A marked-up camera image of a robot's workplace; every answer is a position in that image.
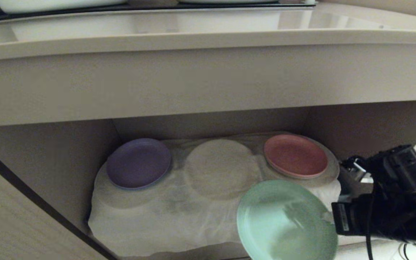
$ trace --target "black camera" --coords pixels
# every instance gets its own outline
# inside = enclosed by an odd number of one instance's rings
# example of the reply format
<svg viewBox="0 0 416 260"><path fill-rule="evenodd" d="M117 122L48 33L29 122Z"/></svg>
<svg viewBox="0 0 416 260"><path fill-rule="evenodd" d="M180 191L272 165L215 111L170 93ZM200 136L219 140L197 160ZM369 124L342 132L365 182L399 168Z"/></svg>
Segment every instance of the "black camera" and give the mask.
<svg viewBox="0 0 416 260"><path fill-rule="evenodd" d="M370 158L353 156L346 168L371 173L373 191L351 203L332 203L337 233L416 244L416 152L403 145Z"/></svg>

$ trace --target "black cable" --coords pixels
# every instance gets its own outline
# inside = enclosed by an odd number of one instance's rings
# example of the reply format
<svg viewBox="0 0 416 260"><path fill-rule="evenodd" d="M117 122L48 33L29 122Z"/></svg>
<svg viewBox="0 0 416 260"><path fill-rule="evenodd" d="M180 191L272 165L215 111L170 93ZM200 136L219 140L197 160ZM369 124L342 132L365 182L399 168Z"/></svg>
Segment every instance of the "black cable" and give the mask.
<svg viewBox="0 0 416 260"><path fill-rule="evenodd" d="M409 260L409 258L407 257L406 248L407 248L407 243L404 244L404 256L406 257L406 260Z"/></svg>
<svg viewBox="0 0 416 260"><path fill-rule="evenodd" d="M370 199L370 204L368 205L367 226L366 226L366 233L365 233L365 243L367 244L367 254L368 254L369 260L373 260L372 241L370 240L370 224L371 224L371 219L372 219L373 203L375 201L376 186L377 184L374 183L373 190L372 190L372 197Z"/></svg>

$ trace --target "green plate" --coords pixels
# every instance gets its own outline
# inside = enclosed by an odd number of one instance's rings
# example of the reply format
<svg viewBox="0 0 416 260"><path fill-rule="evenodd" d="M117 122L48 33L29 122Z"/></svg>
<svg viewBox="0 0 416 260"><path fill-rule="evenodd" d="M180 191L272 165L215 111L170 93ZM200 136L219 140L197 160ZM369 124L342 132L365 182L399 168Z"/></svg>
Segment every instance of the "green plate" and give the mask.
<svg viewBox="0 0 416 260"><path fill-rule="evenodd" d="M253 260L331 260L338 236L322 215L327 208L308 190L288 181L253 186L237 210L240 240Z"/></svg>

